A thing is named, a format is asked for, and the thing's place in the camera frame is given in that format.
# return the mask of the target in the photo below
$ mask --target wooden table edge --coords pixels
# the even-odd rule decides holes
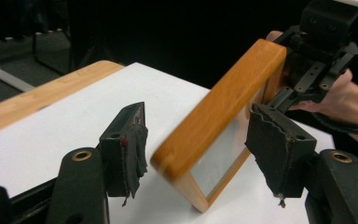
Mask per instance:
[[[0,103],[0,130],[124,68],[99,61]]]

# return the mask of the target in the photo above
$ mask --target white tabletop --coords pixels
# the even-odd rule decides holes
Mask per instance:
[[[0,131],[0,186],[10,197],[54,177],[62,157],[95,147],[118,111],[145,102],[146,159],[208,92],[195,84],[134,63]],[[301,126],[317,140],[317,151],[333,148],[329,134]],[[110,198],[111,223],[309,223],[301,199],[278,206],[251,155],[212,207],[199,213],[151,166],[134,200]]]

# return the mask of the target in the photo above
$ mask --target wooden frame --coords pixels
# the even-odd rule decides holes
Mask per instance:
[[[246,116],[245,112],[253,102],[266,102],[273,97],[280,83],[285,56],[285,47],[267,40],[257,40],[152,156],[152,166],[199,211],[208,210],[250,152],[242,145],[241,152],[223,171],[222,176],[218,176],[219,181],[214,186],[207,186],[208,190],[201,188],[200,178],[195,176],[194,167],[198,166],[200,159],[215,144],[215,139],[221,136],[234,119]],[[245,119],[240,121],[245,127],[245,133],[242,133],[244,138],[248,122]],[[206,173],[213,172],[214,170],[207,170]]]

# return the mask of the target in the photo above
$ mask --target gray carpet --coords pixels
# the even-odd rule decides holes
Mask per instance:
[[[54,72],[38,63],[33,57],[33,39],[25,37],[22,41],[0,41],[1,68],[33,86],[40,86],[62,74],[67,74],[69,68],[70,43],[62,32],[38,35],[36,38],[37,58],[43,63],[59,70]],[[0,80],[0,102],[21,93]]]

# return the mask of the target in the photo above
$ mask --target brass ring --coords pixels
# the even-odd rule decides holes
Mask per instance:
[[[91,157],[90,151],[78,151],[72,156],[73,161],[85,161]]]
[[[348,157],[347,155],[339,153],[339,152],[333,152],[333,154],[331,154],[331,156],[336,161],[345,162],[345,163],[353,162],[351,157]]]

